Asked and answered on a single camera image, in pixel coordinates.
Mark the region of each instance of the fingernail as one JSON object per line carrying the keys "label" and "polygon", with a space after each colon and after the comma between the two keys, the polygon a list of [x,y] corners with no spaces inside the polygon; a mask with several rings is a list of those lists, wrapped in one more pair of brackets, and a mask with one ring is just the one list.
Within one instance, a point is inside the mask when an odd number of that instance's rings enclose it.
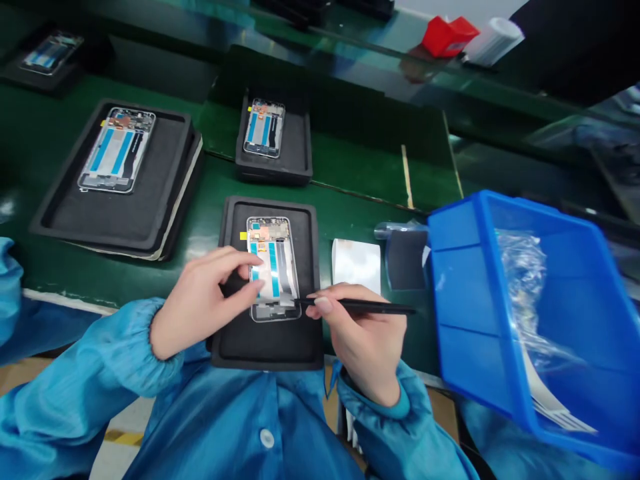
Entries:
{"label": "fingernail", "polygon": [[326,297],[316,298],[316,300],[314,300],[313,302],[315,303],[315,306],[318,307],[318,310],[320,310],[320,313],[322,314],[331,313],[331,310],[333,310],[333,305],[331,304],[331,301]]}

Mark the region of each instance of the stylus pen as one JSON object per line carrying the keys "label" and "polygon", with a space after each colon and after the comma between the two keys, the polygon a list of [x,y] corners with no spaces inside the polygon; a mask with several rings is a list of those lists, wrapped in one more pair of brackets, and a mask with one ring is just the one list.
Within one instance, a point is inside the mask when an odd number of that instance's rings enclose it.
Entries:
{"label": "stylus pen", "polygon": [[[299,305],[314,305],[315,299],[296,299]],[[416,310],[408,305],[397,303],[373,302],[367,300],[342,299],[340,304],[350,313],[384,313],[386,315],[413,315]]]}

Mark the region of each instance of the blue tape strip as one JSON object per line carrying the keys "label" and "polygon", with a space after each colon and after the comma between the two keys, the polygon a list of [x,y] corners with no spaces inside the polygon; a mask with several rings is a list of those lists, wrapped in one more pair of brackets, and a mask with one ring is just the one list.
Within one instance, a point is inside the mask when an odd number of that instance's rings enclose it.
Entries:
{"label": "blue tape strip", "polygon": [[42,54],[44,54],[44,52],[46,52],[52,46],[53,44],[50,41],[45,42],[44,44],[40,45],[40,48],[38,48],[38,50],[31,52],[29,56],[25,59],[25,62],[36,63],[38,61],[38,58],[40,58]]}
{"label": "blue tape strip", "polygon": [[107,134],[102,140],[102,144],[100,144],[100,149],[93,159],[93,163],[91,164],[91,171],[97,171],[100,166],[100,162],[102,162],[102,158],[105,156],[105,152],[107,151],[107,147],[109,146],[109,142],[111,141],[111,137],[113,136],[113,129],[107,130]]}
{"label": "blue tape strip", "polygon": [[64,45],[56,45],[55,48],[53,48],[53,51],[49,54],[49,59],[45,62],[45,68],[50,68],[53,65],[53,62],[60,57],[63,50],[66,49],[67,48]]}
{"label": "blue tape strip", "polygon": [[125,135],[125,139],[120,146],[120,151],[118,152],[118,156],[115,159],[115,163],[113,164],[113,168],[111,169],[112,175],[118,175],[120,173],[120,167],[122,167],[122,163],[125,161],[125,157],[129,152],[129,147],[131,146],[131,140],[133,139],[133,132],[127,132]]}
{"label": "blue tape strip", "polygon": [[278,262],[275,258],[275,244],[269,244],[269,260],[271,262],[271,284],[273,286],[273,298],[280,296],[280,286],[278,284]]}
{"label": "blue tape strip", "polygon": [[251,116],[251,126],[249,128],[249,141],[253,143],[253,132],[255,132],[255,123],[258,121],[258,114],[254,113]]}
{"label": "blue tape strip", "polygon": [[[258,254],[258,246],[255,243],[251,244],[251,253],[254,255]],[[260,273],[256,267],[251,268],[251,281],[256,281],[260,279]]]}
{"label": "blue tape strip", "polygon": [[269,125],[271,124],[271,117],[265,119],[265,129],[262,132],[262,144],[269,144]]}

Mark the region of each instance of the phone screen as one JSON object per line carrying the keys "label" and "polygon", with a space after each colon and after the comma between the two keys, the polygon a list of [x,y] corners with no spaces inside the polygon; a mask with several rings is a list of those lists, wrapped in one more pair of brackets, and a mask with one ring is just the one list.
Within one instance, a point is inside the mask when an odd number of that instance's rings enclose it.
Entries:
{"label": "phone screen", "polygon": [[22,60],[21,68],[42,75],[53,75],[71,54],[84,42],[84,38],[56,31]]}
{"label": "phone screen", "polygon": [[251,308],[251,318],[256,322],[300,318],[301,307],[294,302],[299,290],[288,218],[248,218],[247,250],[263,261],[251,268],[250,280],[265,281]]}
{"label": "phone screen", "polygon": [[278,158],[284,120],[284,105],[254,99],[249,114],[244,151],[264,157]]}
{"label": "phone screen", "polygon": [[132,192],[154,124],[152,112],[112,108],[78,177],[80,189]]}

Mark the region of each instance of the smartphone frame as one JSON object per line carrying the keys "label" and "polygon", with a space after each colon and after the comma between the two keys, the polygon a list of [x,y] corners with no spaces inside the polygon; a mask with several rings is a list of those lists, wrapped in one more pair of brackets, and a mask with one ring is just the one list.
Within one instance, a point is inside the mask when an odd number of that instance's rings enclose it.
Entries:
{"label": "smartphone frame", "polygon": [[[44,72],[44,71],[39,71],[37,69],[34,69],[34,66],[30,66],[26,63],[27,59],[34,53],[42,50],[42,48],[45,46],[46,43],[51,42],[51,39],[59,36],[59,35],[63,35],[66,37],[73,37],[75,39],[79,39],[79,42],[77,44],[75,44],[74,46],[70,46],[70,45],[66,45],[67,46],[67,51],[65,52],[64,56],[62,58],[60,58],[60,60],[58,61],[57,65],[55,66],[54,69],[52,69],[51,71],[48,72]],[[34,48],[33,50],[31,50],[27,56],[25,56],[25,58],[23,58],[22,62],[20,62],[20,68],[22,70],[26,70],[32,73],[37,73],[38,75],[44,75],[46,77],[52,77],[53,75],[56,74],[56,72],[58,72],[58,70],[60,70],[60,68],[62,67],[62,65],[64,65],[67,60],[69,60],[69,58],[71,58],[71,56],[78,50],[78,48],[80,48],[80,46],[82,46],[82,44],[85,42],[84,37],[82,37],[81,35],[74,35],[70,32],[65,32],[63,30],[56,30],[54,33],[50,33],[47,38],[45,38],[44,40],[42,40],[42,42],[40,42],[38,44],[38,46],[36,48]]]}
{"label": "smartphone frame", "polygon": [[[293,248],[293,231],[291,230],[291,221],[287,218],[287,217],[259,217],[259,216],[254,216],[254,217],[248,217],[247,218],[247,251],[251,252],[251,236],[249,235],[250,232],[250,228],[249,225],[252,223],[255,223],[255,221],[257,219],[276,219],[276,220],[280,220],[280,221],[286,221],[287,225],[289,227],[289,244],[291,246],[291,268],[293,270],[293,274],[295,276],[295,278],[293,279],[295,282],[295,290],[297,293],[297,296],[300,296],[300,286],[299,286],[299,282],[298,282],[298,271],[295,265],[295,250]],[[249,272],[249,280],[251,281],[251,277],[252,277],[252,271],[250,270]],[[257,320],[257,309],[258,305],[257,304],[253,304],[251,306],[251,308],[249,309],[249,314],[251,315],[251,319],[256,322],[256,323],[270,323],[270,322],[276,322],[276,321],[291,321],[291,320],[298,320],[300,317],[302,317],[302,306],[300,306],[300,304],[295,303],[294,307],[282,307],[288,311],[291,312],[295,312],[292,315],[287,315],[286,318],[282,318],[282,319],[266,319],[266,320]]]}
{"label": "smartphone frame", "polygon": [[[270,155],[268,153],[263,153],[263,152],[258,152],[258,151],[254,151],[254,150],[250,150],[248,148],[248,146],[250,145],[257,145],[256,143],[252,143],[249,141],[249,132],[251,130],[251,117],[254,114],[254,110],[256,109],[256,102],[262,102],[262,103],[266,103],[268,105],[273,105],[276,106],[278,108],[282,108],[282,115],[280,116],[280,122],[282,123],[282,125],[280,126],[280,138],[279,138],[279,148],[278,151],[273,154]],[[284,133],[284,128],[285,128],[285,114],[287,112],[287,109],[285,108],[285,106],[282,103],[278,103],[278,102],[272,102],[272,101],[268,101],[268,100],[262,100],[261,98],[254,98],[253,101],[251,102],[251,112],[249,114],[249,120],[247,122],[247,129],[245,131],[245,140],[242,144],[242,150],[244,150],[247,153],[250,153],[252,155],[260,155],[261,157],[267,157],[267,158],[272,158],[272,159],[276,159],[276,158],[280,158],[280,152],[282,151],[282,136]]]}
{"label": "smartphone frame", "polygon": [[[91,161],[91,159],[93,158],[93,155],[95,154],[96,150],[98,150],[100,148],[100,146],[102,145],[102,143],[100,142],[100,140],[103,138],[103,134],[106,134],[107,130],[109,128],[112,128],[109,126],[109,119],[113,118],[115,112],[117,111],[121,111],[121,110],[128,110],[129,112],[140,112],[140,113],[144,113],[146,115],[150,115],[153,117],[153,122],[151,124],[151,128],[149,130],[149,132],[147,133],[147,141],[145,142],[142,152],[138,153],[138,155],[140,155],[140,161],[138,162],[138,166],[137,168],[134,170],[133,172],[133,182],[131,183],[131,186],[128,190],[115,190],[115,189],[108,189],[108,188],[100,188],[100,187],[88,187],[86,185],[82,185],[80,183],[80,180],[83,178],[83,175],[85,174],[85,171],[87,169],[87,166],[89,164],[89,162]],[[133,191],[133,186],[135,185],[135,182],[138,178],[138,172],[140,172],[140,167],[142,166],[142,162],[145,160],[146,155],[147,155],[147,148],[149,147],[149,142],[151,141],[151,134],[153,133],[153,130],[155,128],[155,124],[157,122],[158,118],[156,116],[156,114],[154,112],[150,112],[150,111],[144,111],[144,110],[136,110],[136,109],[132,109],[132,108],[127,108],[127,107],[113,107],[111,110],[109,110],[109,113],[107,114],[106,118],[103,120],[104,125],[102,126],[102,128],[100,128],[100,132],[98,133],[98,135],[96,136],[94,142],[93,142],[93,146],[91,147],[91,150],[85,160],[85,163],[82,167],[82,170],[80,172],[80,175],[78,175],[78,180],[77,180],[77,185],[78,188],[80,188],[81,191],[88,191],[88,190],[94,190],[94,191],[103,191],[103,192],[108,192],[108,193],[123,193],[123,194],[128,194],[131,193]]]}

